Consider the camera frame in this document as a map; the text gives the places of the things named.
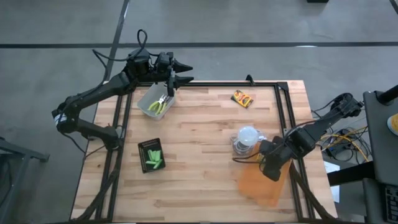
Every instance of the yellow cable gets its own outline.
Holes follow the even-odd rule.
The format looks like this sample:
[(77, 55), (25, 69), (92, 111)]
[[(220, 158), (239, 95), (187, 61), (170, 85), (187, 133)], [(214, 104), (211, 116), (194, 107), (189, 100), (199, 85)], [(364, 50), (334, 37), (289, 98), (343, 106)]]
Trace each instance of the yellow cable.
[[(349, 133), (343, 135), (342, 137), (347, 137), (347, 136), (349, 136), (350, 134), (354, 134), (355, 132), (358, 132), (358, 131), (363, 130), (363, 129), (365, 129), (365, 128), (367, 128), (367, 126), (362, 127), (362, 128), (358, 128), (358, 129), (356, 129), (356, 130), (354, 130), (354, 131), (351, 131), (351, 132), (349, 132)], [(322, 139), (325, 139), (326, 137), (331, 137), (331, 136), (330, 136), (330, 135), (329, 135), (329, 136), (322, 136), (321, 140), (322, 140)], [(334, 146), (335, 144), (339, 143), (340, 141), (341, 141), (341, 139), (338, 139), (338, 140), (334, 141), (332, 144), (330, 144), (328, 147), (325, 147), (325, 148), (323, 148), (323, 149), (326, 150), (326, 149), (328, 149), (329, 147), (332, 147), (332, 146)]]
[(351, 142), (353, 144), (353, 146), (362, 154), (362, 156), (365, 158), (366, 162), (369, 162), (369, 159), (365, 156), (365, 154), (363, 153), (362, 149), (355, 142), (353, 142), (351, 139), (347, 138), (346, 136), (340, 136), (340, 135), (337, 135), (337, 134), (327, 134), (327, 135), (322, 136), (321, 139), (328, 138), (328, 137), (342, 138), (342, 139), (345, 139), (345, 140)]

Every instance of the wooden table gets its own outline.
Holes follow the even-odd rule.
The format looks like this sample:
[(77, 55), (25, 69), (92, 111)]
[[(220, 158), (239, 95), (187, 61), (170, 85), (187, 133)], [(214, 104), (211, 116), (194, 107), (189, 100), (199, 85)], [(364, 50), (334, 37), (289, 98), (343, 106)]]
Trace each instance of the wooden table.
[[(288, 81), (297, 123), (312, 119), (303, 81)], [(186, 87), (160, 121), (138, 108), (147, 88), (134, 92), (114, 211), (115, 222), (287, 222), (296, 221), (290, 178), (285, 181), (276, 208), (260, 207), (238, 192), (236, 180), (244, 164), (231, 160), (229, 137), (253, 125), (269, 139), (281, 135), (275, 93), (269, 87), (244, 87), (254, 98), (245, 109), (230, 100), (236, 87)], [(95, 124), (112, 122), (116, 98), (98, 105)], [(143, 174), (137, 143), (160, 138), (166, 168)], [(88, 152), (101, 146), (91, 142)], [(83, 165), (72, 218), (78, 217), (100, 189), (106, 150), (92, 154)], [(312, 192), (336, 216), (328, 179), (319, 150), (305, 159)], [(301, 202), (305, 210), (303, 193)]]

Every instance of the clear plastic container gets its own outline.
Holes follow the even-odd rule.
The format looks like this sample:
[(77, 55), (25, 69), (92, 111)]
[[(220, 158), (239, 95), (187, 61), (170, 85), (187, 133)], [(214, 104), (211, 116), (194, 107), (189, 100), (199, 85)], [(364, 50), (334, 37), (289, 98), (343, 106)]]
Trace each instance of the clear plastic container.
[(232, 147), (240, 156), (249, 154), (254, 145), (264, 139), (267, 139), (265, 135), (252, 126), (242, 127), (237, 134), (231, 136)]
[(144, 112), (144, 114), (148, 115), (150, 118), (160, 121), (164, 114), (170, 109), (170, 107), (174, 104), (175, 98), (170, 97), (169, 100), (167, 101), (166, 108), (164, 109), (163, 112), (160, 114), (156, 115), (156, 111), (149, 111), (148, 108), (149, 106), (159, 100), (159, 98), (163, 95), (167, 95), (167, 85), (165, 83), (158, 83), (157, 85), (154, 83), (152, 86), (148, 89), (147, 93), (141, 98), (141, 100), (138, 101), (137, 107)]

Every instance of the pliers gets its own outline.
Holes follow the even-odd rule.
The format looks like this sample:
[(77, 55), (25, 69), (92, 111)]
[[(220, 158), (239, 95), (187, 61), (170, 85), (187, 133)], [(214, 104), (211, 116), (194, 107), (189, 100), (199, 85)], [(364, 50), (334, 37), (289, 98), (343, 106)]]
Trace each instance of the pliers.
[(159, 98), (159, 100), (153, 102), (153, 103), (149, 106), (148, 110), (149, 110), (149, 111), (156, 111), (156, 113), (155, 113), (156, 115), (159, 115), (159, 114), (163, 113), (164, 109), (166, 109), (167, 100), (168, 100), (168, 99), (169, 99), (169, 96), (163, 94), (163, 95)]

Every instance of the cable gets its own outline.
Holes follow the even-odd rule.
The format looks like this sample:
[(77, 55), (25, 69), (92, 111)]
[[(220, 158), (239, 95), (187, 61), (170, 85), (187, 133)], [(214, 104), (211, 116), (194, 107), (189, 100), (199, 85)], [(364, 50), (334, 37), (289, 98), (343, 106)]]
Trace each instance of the cable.
[[(140, 38), (139, 38), (139, 33), (140, 33), (140, 31), (143, 32), (143, 33), (145, 34), (144, 43), (141, 43), (141, 40), (140, 40)], [(140, 30), (137, 32), (137, 41), (138, 41), (138, 45), (139, 45), (142, 49), (145, 47), (145, 44), (147, 43), (147, 39), (148, 39), (147, 32), (146, 32), (145, 30), (143, 30), (143, 29), (140, 29)], [(149, 53), (149, 55), (151, 55), (151, 56), (155, 56), (155, 57), (159, 56), (159, 54), (152, 54), (152, 53), (150, 53), (150, 52), (148, 52), (148, 53)]]
[(65, 137), (67, 137), (68, 139), (70, 139), (75, 144), (75, 146), (83, 153), (83, 155), (86, 154), (86, 152), (77, 144), (77, 142), (72, 137), (70, 137), (69, 135), (67, 135), (65, 133), (61, 133), (61, 134)]
[(327, 137), (331, 137), (331, 136), (336, 137), (336, 138), (342, 138), (342, 139), (345, 139), (345, 140), (351, 142), (351, 144), (362, 154), (362, 156), (365, 158), (366, 162), (369, 162), (369, 159), (368, 159), (368, 158), (366, 157), (366, 155), (363, 153), (362, 149), (361, 149), (355, 142), (353, 142), (351, 139), (347, 138), (346, 136), (340, 136), (340, 135), (337, 135), (337, 134), (327, 134), (327, 135), (322, 136), (321, 139), (327, 138)]
[(319, 109), (317, 109), (317, 110), (314, 110), (314, 112), (317, 112), (317, 111), (320, 111), (320, 110), (323, 110), (323, 109), (325, 109), (327, 106), (329, 106), (332, 102), (334, 102), (334, 100), (337, 98), (337, 97), (335, 97), (334, 99), (332, 99), (328, 104), (326, 104), (324, 107), (322, 107), (322, 108), (319, 108)]
[[(351, 101), (354, 100), (354, 96), (353, 96), (351, 93), (343, 93), (343, 94), (349, 94), (349, 95), (351, 96)], [(316, 111), (319, 111), (319, 110), (322, 110), (322, 109), (326, 108), (330, 103), (334, 102), (334, 100), (337, 99), (338, 97), (340, 97), (341, 95), (339, 95), (339, 96), (337, 96), (336, 98), (334, 98), (333, 100), (331, 100), (326, 106), (324, 106), (324, 107), (322, 107), (322, 108), (320, 108), (320, 109), (317, 109), (317, 110), (315, 110), (315, 111), (313, 111), (313, 112), (316, 113)], [(290, 135), (293, 131), (295, 131), (296, 129), (298, 129), (299, 127), (303, 126), (304, 124), (310, 124), (310, 123), (314, 123), (314, 122), (316, 122), (316, 121), (321, 121), (321, 120), (323, 120), (323, 119), (329, 119), (329, 118), (332, 118), (332, 117), (334, 117), (334, 116), (336, 116), (336, 115), (337, 115), (337, 114), (334, 114), (334, 115), (332, 115), (332, 116), (330, 116), (330, 117), (328, 117), (328, 118), (324, 118), (324, 117), (320, 117), (319, 114), (318, 114), (318, 116), (320, 117), (320, 119), (318, 119), (318, 120), (315, 120), (315, 119), (314, 119), (314, 120), (311, 120), (311, 121), (306, 121), (306, 122), (297, 124), (296, 126), (292, 127), (292, 128), (286, 133), (286, 135), (285, 135), (285, 136), (283, 137), (283, 139), (282, 139), (282, 143), (280, 143), (274, 150), (272, 150), (272, 151), (269, 152), (268, 154), (272, 154), (273, 152), (275, 152), (276, 150), (278, 150), (278, 148), (280, 148), (281, 146), (285, 145), (286, 139), (289, 137), (289, 135)], [(261, 170), (261, 164), (264, 162), (264, 159), (265, 159), (265, 158), (266, 158), (266, 157), (264, 156), (264, 157), (262, 158), (261, 162), (260, 162), (260, 165), (259, 165), (260, 170)], [(233, 158), (233, 161), (238, 162), (237, 159), (239, 159), (239, 158)], [(241, 162), (241, 163), (256, 163), (256, 162), (245, 162), (245, 161), (239, 161), (239, 162)]]
[[(141, 40), (140, 40), (140, 38), (139, 38), (139, 34), (140, 34), (141, 32), (143, 32), (143, 33), (145, 34), (144, 43), (141, 43)], [(61, 113), (59, 114), (58, 123), (61, 122), (61, 119), (62, 119), (63, 115), (65, 114), (65, 110), (66, 110), (70, 105), (72, 105), (74, 102), (78, 101), (80, 98), (86, 97), (86, 96), (92, 94), (93, 92), (95, 92), (95, 91), (96, 91), (97, 89), (99, 89), (99, 88), (103, 85), (103, 83), (106, 81), (106, 77), (107, 77), (107, 74), (108, 74), (108, 68), (107, 68), (105, 62), (102, 60), (102, 58), (101, 58), (100, 56), (102, 56), (102, 57), (104, 57), (104, 58), (106, 58), (106, 59), (108, 59), (108, 60), (114, 60), (114, 61), (117, 61), (117, 62), (123, 62), (123, 61), (126, 61), (126, 60), (129, 59), (129, 58), (135, 58), (135, 57), (137, 57), (137, 55), (139, 55), (139, 54), (142, 52), (142, 50), (144, 49), (144, 47), (145, 47), (145, 45), (146, 45), (146, 42), (147, 42), (147, 39), (148, 39), (147, 32), (144, 31), (143, 29), (139, 29), (138, 32), (137, 32), (137, 40), (138, 40), (138, 42), (139, 42), (140, 49), (139, 49), (139, 51), (138, 51), (137, 53), (135, 53), (133, 56), (128, 56), (127, 58), (124, 58), (124, 59), (110, 58), (110, 57), (105, 56), (105, 55), (103, 55), (102, 53), (96, 51), (95, 49), (93, 49), (92, 51), (93, 51), (95, 57), (101, 62), (101, 64), (102, 64), (103, 67), (105, 68), (105, 74), (104, 74), (104, 76), (103, 76), (103, 79), (102, 79), (102, 81), (101, 81), (96, 87), (94, 87), (91, 91), (89, 91), (88, 93), (86, 93), (84, 96), (81, 96), (81, 97), (79, 97), (79, 98), (76, 98), (76, 99), (73, 100), (72, 102), (70, 102), (70, 103), (68, 103), (67, 105), (65, 105), (65, 107), (63, 108), (63, 110), (62, 110)], [(63, 134), (63, 135), (64, 135), (65, 137), (67, 137), (68, 139), (72, 140), (73, 143), (75, 144), (75, 146), (76, 146), (83, 154), (86, 153), (86, 152), (76, 143), (76, 141), (75, 141), (72, 137), (66, 135), (65, 133), (61, 133), (61, 134)]]
[(361, 146), (365, 148), (366, 156), (368, 156), (368, 155), (372, 155), (372, 150), (371, 150), (371, 147), (369, 146), (369, 144), (362, 138), (362, 135), (365, 132), (368, 132), (367, 128), (365, 128), (365, 130), (358, 137), (356, 137), (356, 139), (353, 139), (353, 140), (358, 140), (361, 143)]
[(358, 161), (358, 152), (357, 152), (357, 151), (355, 151), (355, 160), (356, 160), (356, 163), (359, 165), (359, 161)]
[[(315, 144), (315, 145), (321, 147), (321, 152), (326, 152), (326, 149), (323, 149), (323, 146), (322, 146), (322, 145), (319, 145), (319, 144)], [(349, 150), (349, 151), (351, 152), (351, 155), (350, 155), (350, 157), (349, 157), (348, 159), (337, 159), (336, 156), (338, 155), (338, 153), (335, 153), (335, 154), (333, 155), (333, 152), (332, 152), (332, 151), (330, 151), (330, 154), (327, 154), (327, 155), (329, 156), (329, 158), (332, 157), (332, 158), (334, 158), (334, 159), (337, 160), (337, 161), (340, 161), (340, 162), (347, 162), (347, 161), (349, 161), (350, 159), (353, 158), (354, 152), (353, 152), (352, 149), (344, 149), (343, 151), (345, 151), (345, 150)]]
[[(347, 137), (347, 136), (349, 136), (350, 134), (353, 134), (353, 133), (355, 133), (355, 132), (357, 132), (357, 131), (360, 131), (360, 130), (366, 129), (366, 128), (367, 128), (367, 126), (362, 127), (362, 128), (359, 128), (359, 129), (356, 129), (356, 130), (354, 130), (354, 131), (351, 131), (351, 132), (349, 132), (349, 133), (343, 135), (342, 137)], [(333, 142), (332, 144), (330, 144), (329, 146), (327, 146), (325, 149), (328, 149), (329, 147), (334, 146), (336, 143), (339, 143), (340, 141), (341, 141), (341, 140), (337, 140), (337, 142)]]
[(256, 153), (254, 153), (254, 154), (251, 155), (251, 156), (242, 157), (242, 158), (234, 157), (234, 158), (232, 158), (232, 160), (235, 161), (235, 162), (240, 162), (240, 163), (250, 163), (250, 164), (252, 164), (252, 163), (258, 163), (258, 162), (253, 162), (253, 161), (240, 161), (240, 160), (242, 160), (242, 159), (250, 159), (250, 158), (252, 158), (253, 156), (255, 156), (255, 155), (259, 154), (259, 153), (260, 153), (260, 152), (256, 152)]
[(100, 150), (100, 149), (102, 149), (102, 148), (104, 148), (105, 147), (105, 145), (103, 145), (103, 146), (101, 146), (101, 147), (99, 147), (99, 148), (97, 148), (97, 149), (95, 149), (94, 151), (92, 151), (91, 153), (89, 153), (89, 154), (87, 154), (86, 156), (85, 156), (85, 158), (84, 159), (87, 159), (87, 157), (89, 157), (92, 153), (94, 153), (94, 152), (96, 152), (96, 151), (98, 151), (98, 150)]
[[(361, 136), (364, 134), (364, 133), (366, 133), (366, 132), (368, 132), (366, 129), (363, 131), (363, 132), (361, 132), (361, 133), (356, 133), (356, 134), (360, 134), (359, 136), (356, 136), (355, 138), (351, 138), (351, 140), (352, 141), (357, 141), (357, 140), (359, 140), (359, 141), (361, 141)], [(345, 142), (342, 142), (342, 143), (333, 143), (333, 145), (331, 145), (330, 147), (332, 147), (332, 146), (339, 146), (339, 145), (342, 145), (342, 144), (346, 144)]]

